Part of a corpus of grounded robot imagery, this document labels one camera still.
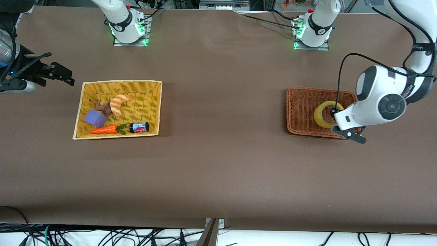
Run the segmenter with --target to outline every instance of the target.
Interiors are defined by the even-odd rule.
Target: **basket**
[[[287,90],[287,128],[293,134],[346,139],[331,132],[331,129],[319,126],[314,120],[314,110],[322,103],[337,97],[336,90],[292,86]],[[357,101],[350,91],[340,91],[338,102],[344,107]],[[334,122],[330,109],[322,112],[323,119]]]
[[[124,131],[126,135],[118,134],[90,134],[96,127],[85,122],[83,119],[90,109],[94,109],[94,103],[101,101],[101,104],[113,99],[118,94],[127,94],[130,101],[121,105],[122,115],[120,117],[111,114],[108,116],[104,126],[112,124],[128,124]],[[149,80],[115,80],[85,82],[82,85],[79,110],[77,112],[76,125],[74,127],[74,140],[79,139],[101,139],[114,137],[149,137],[159,133],[160,110],[161,110],[162,82]],[[129,123],[149,123],[148,132],[130,133]]]

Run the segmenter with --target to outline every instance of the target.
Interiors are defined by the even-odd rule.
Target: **white floor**
[[[184,233],[199,232],[201,229],[185,229]],[[151,230],[137,230],[139,235],[147,235]],[[166,229],[158,237],[174,236],[179,237],[179,229]],[[72,246],[97,246],[98,243],[108,234],[107,231],[94,232],[71,232],[65,234],[65,239]],[[187,242],[196,241],[201,234],[186,237]],[[220,230],[217,246],[320,246],[325,241],[329,232],[278,232],[278,231],[243,231],[243,230]],[[388,234],[366,233],[370,246],[385,246]],[[18,246],[26,237],[24,233],[0,233],[0,246]],[[136,236],[130,236],[135,243],[138,243]],[[157,239],[158,246],[170,243],[172,239]],[[122,239],[117,246],[132,246],[134,242],[129,239]],[[28,239],[27,246],[33,242]],[[437,236],[434,235],[410,235],[392,234],[389,246],[436,246]],[[37,241],[37,246],[45,246]],[[326,246],[361,246],[357,233],[336,232],[332,235]]]

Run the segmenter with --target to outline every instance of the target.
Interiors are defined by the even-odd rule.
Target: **toy carrot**
[[[122,129],[126,126],[127,124],[123,124],[120,126],[117,125],[110,125],[107,127],[101,127],[101,128],[96,128],[94,130],[91,130],[90,133],[91,134],[100,134],[100,133],[121,133],[122,135],[125,135],[126,132],[123,131]]]

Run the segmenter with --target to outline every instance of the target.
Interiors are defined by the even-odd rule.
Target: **metal cylinder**
[[[18,56],[20,52],[20,43],[15,40],[16,52],[14,59]],[[5,67],[9,64],[12,59],[12,39],[10,38],[8,32],[0,29],[0,67]]]

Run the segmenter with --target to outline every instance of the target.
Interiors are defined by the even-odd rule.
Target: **yellow wicker basket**
[[[121,105],[122,115],[110,115],[104,126],[113,124],[128,124],[124,130],[126,135],[118,134],[90,134],[95,126],[85,122],[83,119],[90,109],[94,109],[93,102],[98,100],[101,104],[113,99],[118,94],[127,94],[130,101]],[[156,136],[160,127],[162,82],[150,80],[115,80],[85,82],[80,95],[79,110],[77,112],[76,126],[74,127],[73,139],[101,139],[114,137],[148,137]],[[149,122],[149,131],[130,133],[129,123]]]

